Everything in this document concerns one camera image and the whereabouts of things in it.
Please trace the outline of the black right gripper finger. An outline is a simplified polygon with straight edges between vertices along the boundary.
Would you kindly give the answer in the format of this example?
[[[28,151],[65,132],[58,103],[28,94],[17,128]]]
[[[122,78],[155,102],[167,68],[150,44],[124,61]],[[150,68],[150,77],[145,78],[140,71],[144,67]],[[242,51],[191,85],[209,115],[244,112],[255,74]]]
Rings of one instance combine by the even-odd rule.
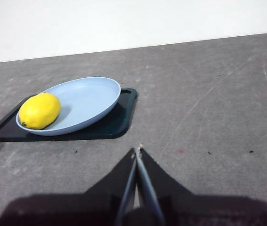
[[[167,226],[267,226],[267,202],[245,196],[194,194],[136,149],[144,205]]]

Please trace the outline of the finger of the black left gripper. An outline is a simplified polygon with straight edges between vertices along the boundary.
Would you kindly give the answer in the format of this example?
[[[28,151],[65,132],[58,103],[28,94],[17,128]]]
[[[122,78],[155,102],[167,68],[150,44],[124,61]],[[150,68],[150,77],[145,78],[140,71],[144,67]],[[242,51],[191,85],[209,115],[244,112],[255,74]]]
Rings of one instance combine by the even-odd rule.
[[[34,194],[10,202],[0,226],[112,226],[123,213],[134,184],[130,149],[101,180],[83,193]]]

